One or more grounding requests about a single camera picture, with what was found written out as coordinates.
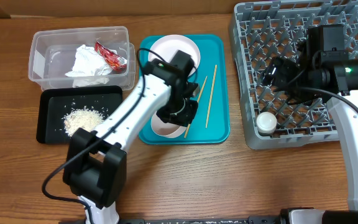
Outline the white napkin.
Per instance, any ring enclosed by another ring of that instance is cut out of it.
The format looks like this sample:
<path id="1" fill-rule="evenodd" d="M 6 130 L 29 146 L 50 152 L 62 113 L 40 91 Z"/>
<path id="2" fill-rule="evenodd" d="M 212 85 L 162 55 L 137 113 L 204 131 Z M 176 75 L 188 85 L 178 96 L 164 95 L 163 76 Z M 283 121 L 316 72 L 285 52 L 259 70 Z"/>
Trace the white napkin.
<path id="1" fill-rule="evenodd" d="M 112 68 L 104 61 L 93 47 L 85 44 L 76 49 L 75 62 L 72 70 L 66 72 L 66 77 L 75 78 L 73 88 L 104 85 L 109 82 L 109 75 Z"/>

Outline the clear plastic bin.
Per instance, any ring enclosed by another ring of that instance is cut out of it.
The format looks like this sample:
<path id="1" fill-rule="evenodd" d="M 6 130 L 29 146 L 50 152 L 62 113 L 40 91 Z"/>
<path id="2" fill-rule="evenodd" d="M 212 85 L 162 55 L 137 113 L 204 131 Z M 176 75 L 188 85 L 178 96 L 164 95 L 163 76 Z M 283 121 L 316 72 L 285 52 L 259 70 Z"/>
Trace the clear plastic bin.
<path id="1" fill-rule="evenodd" d="M 95 45 L 119 56 L 121 68 L 108 65 Z M 29 55 L 29 80 L 43 90 L 135 82 L 135 50 L 124 26 L 46 30 L 35 33 Z"/>

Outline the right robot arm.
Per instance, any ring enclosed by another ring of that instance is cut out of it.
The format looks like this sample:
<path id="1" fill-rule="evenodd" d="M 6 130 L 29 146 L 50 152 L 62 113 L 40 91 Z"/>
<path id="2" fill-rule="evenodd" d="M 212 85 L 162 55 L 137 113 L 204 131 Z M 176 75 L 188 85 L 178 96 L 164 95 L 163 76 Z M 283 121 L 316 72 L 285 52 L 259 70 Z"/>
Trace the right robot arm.
<path id="1" fill-rule="evenodd" d="M 358 59 L 351 59 L 341 24 L 309 28 L 296 62 L 274 57 L 259 83 L 296 104 L 321 98 L 336 126 L 347 172 L 348 209 L 281 210 L 276 223 L 358 223 Z"/>

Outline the wooden chopstick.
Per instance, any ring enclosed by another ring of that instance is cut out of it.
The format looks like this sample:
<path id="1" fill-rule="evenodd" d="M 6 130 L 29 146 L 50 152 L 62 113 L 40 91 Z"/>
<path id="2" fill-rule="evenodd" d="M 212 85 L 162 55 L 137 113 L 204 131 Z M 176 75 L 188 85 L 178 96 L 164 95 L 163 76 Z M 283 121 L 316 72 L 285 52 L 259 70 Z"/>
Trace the wooden chopstick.
<path id="1" fill-rule="evenodd" d="M 211 104 L 212 104 L 212 100 L 213 100 L 214 85 L 215 85 L 215 80 L 216 80 L 217 69 L 218 69 L 218 65 L 215 65 L 214 66 L 213 80 L 212 80 L 212 83 L 211 83 L 211 90 L 210 90 L 210 96 L 209 96 L 209 103 L 208 103 L 208 110 L 207 110 L 207 115 L 206 115 L 205 128 L 208 128 L 209 116 L 210 116 Z"/>
<path id="2" fill-rule="evenodd" d="M 207 79 L 208 79 L 208 76 L 206 76 L 205 79 L 204 79 L 204 82 L 203 82 L 203 85 L 202 85 L 202 87 L 201 87 L 200 93 L 198 94 L 197 103 L 199 103 L 200 98 L 201 98 L 201 95 L 203 94 L 204 86 L 205 86 L 205 84 L 206 84 Z M 189 125 L 187 126 L 186 131 L 185 131 L 184 138 L 187 137 L 188 132 L 189 132 L 189 129 L 190 129 L 190 126 L 191 126 L 191 124 L 189 124 Z"/>

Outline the right wooden chopstick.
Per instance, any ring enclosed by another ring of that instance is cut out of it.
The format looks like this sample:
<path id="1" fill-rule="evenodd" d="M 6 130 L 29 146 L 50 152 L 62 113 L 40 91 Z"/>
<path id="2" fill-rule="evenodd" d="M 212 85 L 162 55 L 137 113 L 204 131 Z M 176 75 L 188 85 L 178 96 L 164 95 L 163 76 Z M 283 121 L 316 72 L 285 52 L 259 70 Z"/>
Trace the right wooden chopstick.
<path id="1" fill-rule="evenodd" d="M 214 66 L 213 80 L 212 80 L 212 83 L 211 83 L 211 90 L 210 90 L 210 96 L 209 96 L 209 103 L 208 103 L 208 110 L 207 110 L 207 115 L 206 115 L 205 128 L 208 128 L 209 116 L 210 116 L 211 104 L 212 104 L 212 100 L 213 100 L 214 85 L 215 85 L 215 80 L 216 80 L 217 69 L 218 69 L 218 65 L 215 65 Z"/>

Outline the white round plate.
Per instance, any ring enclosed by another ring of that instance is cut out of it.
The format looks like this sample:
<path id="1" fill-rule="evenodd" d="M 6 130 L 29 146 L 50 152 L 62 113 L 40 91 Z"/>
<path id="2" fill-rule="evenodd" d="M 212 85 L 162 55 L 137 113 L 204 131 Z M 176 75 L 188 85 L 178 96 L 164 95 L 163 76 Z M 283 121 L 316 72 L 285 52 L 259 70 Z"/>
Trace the white round plate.
<path id="1" fill-rule="evenodd" d="M 193 68 L 188 77 L 191 77 L 200 65 L 201 52 L 198 46 L 190 38 L 184 35 L 166 35 L 154 42 L 150 48 L 151 51 L 161 56 L 169 62 L 177 50 L 181 50 L 191 56 L 194 61 Z"/>

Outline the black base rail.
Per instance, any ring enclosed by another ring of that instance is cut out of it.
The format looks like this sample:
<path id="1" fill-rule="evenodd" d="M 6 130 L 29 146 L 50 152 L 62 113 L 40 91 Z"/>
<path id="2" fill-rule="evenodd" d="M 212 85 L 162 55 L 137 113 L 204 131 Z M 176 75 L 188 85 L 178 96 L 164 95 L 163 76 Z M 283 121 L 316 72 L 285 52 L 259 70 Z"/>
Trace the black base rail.
<path id="1" fill-rule="evenodd" d="M 278 216 L 249 216 L 247 218 L 202 218 L 202 219 L 165 219 L 144 220 L 141 218 L 123 219 L 118 224 L 280 224 Z"/>

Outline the white paper cup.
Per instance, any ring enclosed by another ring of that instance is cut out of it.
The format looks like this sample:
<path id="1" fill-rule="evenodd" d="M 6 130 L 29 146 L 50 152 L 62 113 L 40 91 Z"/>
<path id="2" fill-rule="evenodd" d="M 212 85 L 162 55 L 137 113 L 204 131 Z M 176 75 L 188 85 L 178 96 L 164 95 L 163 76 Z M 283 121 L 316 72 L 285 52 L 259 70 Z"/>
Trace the white paper cup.
<path id="1" fill-rule="evenodd" d="M 277 118 L 273 113 L 266 111 L 257 116 L 256 125 L 260 135 L 272 135 L 277 127 Z"/>

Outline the teal serving tray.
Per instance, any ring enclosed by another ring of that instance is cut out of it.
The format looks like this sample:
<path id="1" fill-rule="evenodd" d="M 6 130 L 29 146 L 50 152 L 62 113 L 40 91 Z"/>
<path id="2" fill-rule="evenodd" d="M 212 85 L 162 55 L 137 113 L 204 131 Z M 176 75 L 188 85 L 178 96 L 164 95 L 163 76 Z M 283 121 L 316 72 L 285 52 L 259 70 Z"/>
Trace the teal serving tray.
<path id="1" fill-rule="evenodd" d="M 197 69 L 197 74 L 193 75 L 189 81 L 199 83 L 202 86 L 205 77 L 208 76 L 203 94 L 201 95 L 196 116 L 190 126 L 190 130 L 186 138 L 184 138 L 185 134 L 182 134 L 177 138 L 165 138 L 158 136 L 152 131 L 151 122 L 148 121 L 139 133 L 140 140 L 146 144 L 214 144 L 224 142 L 229 136 L 229 101 L 223 42 L 218 36 L 213 34 L 187 35 L 187 37 L 195 42 L 201 52 L 201 65 L 199 65 Z M 208 128 L 205 128 L 215 65 L 218 65 L 218 69 L 214 85 Z"/>

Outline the red snack wrapper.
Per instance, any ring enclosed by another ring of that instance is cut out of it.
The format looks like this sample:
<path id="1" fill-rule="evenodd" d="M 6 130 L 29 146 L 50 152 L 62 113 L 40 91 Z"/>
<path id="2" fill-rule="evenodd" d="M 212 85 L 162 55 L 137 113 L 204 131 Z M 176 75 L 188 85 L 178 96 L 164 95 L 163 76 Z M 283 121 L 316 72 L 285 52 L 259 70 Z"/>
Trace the red snack wrapper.
<path id="1" fill-rule="evenodd" d="M 115 72 L 122 72 L 127 68 L 127 60 L 115 53 L 115 51 L 105 48 L 99 42 L 94 45 L 94 50 L 102 56 L 104 61 L 112 68 Z"/>

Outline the black plastic tray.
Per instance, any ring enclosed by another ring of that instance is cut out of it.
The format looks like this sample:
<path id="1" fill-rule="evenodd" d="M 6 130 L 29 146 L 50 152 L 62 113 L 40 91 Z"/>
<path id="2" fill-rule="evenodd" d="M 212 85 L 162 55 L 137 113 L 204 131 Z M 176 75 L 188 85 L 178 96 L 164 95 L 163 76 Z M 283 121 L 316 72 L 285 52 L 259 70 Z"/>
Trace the black plastic tray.
<path id="1" fill-rule="evenodd" d="M 122 103 L 118 86 L 93 86 L 45 90 L 40 96 L 36 140 L 44 144 L 66 144 L 70 138 L 62 118 L 75 109 L 99 111 L 104 120 Z"/>

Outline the pile of rice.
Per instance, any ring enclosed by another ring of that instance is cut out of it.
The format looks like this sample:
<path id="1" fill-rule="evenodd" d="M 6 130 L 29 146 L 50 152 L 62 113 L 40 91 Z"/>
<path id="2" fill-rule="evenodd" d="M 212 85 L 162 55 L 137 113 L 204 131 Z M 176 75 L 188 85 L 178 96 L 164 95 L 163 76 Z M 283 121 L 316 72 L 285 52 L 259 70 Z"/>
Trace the pile of rice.
<path id="1" fill-rule="evenodd" d="M 79 128 L 88 132 L 92 131 L 104 121 L 104 116 L 99 111 L 84 107 L 83 109 L 72 110 L 62 120 L 65 133 L 72 137 Z"/>

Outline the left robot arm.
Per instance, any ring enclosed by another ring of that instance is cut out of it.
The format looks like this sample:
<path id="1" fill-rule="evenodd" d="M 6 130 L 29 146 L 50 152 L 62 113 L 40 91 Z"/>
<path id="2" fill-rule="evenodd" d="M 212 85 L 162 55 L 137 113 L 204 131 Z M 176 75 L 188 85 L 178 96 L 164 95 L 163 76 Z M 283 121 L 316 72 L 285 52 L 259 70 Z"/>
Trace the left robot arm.
<path id="1" fill-rule="evenodd" d="M 148 120 L 186 127 L 198 103 L 197 83 L 188 81 L 195 63 L 177 50 L 169 62 L 155 58 L 141 68 L 136 89 L 92 131 L 83 128 L 70 139 L 63 181 L 86 210 L 85 223 L 117 223 L 114 209 L 126 181 L 127 150 Z"/>

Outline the pink bowl with rice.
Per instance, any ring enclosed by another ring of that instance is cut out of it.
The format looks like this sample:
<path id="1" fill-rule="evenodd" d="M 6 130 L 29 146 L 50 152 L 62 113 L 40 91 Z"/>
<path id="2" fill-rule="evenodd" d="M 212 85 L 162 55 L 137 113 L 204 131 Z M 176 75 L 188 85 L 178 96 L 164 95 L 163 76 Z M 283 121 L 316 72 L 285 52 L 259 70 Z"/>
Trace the pink bowl with rice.
<path id="1" fill-rule="evenodd" d="M 172 123 L 164 123 L 156 113 L 151 118 L 152 131 L 165 138 L 177 138 L 181 136 L 185 131 L 186 127 Z"/>

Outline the grey dishwasher rack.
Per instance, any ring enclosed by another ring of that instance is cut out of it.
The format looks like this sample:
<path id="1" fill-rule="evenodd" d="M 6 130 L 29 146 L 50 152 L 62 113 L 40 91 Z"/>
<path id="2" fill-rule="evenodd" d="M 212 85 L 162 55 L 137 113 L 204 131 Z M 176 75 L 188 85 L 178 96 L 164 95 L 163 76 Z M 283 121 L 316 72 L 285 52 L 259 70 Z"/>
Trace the grey dishwasher rack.
<path id="1" fill-rule="evenodd" d="M 311 106 L 287 105 L 286 96 L 257 83 L 275 56 L 296 61 L 296 45 L 309 28 L 342 24 L 351 59 L 358 58 L 358 0 L 259 1 L 234 6 L 229 28 L 232 58 L 240 86 L 240 107 L 246 144 L 252 149 L 300 147 L 336 141 L 336 127 L 320 99 Z M 256 118 L 273 113 L 277 127 L 272 135 L 260 135 Z"/>

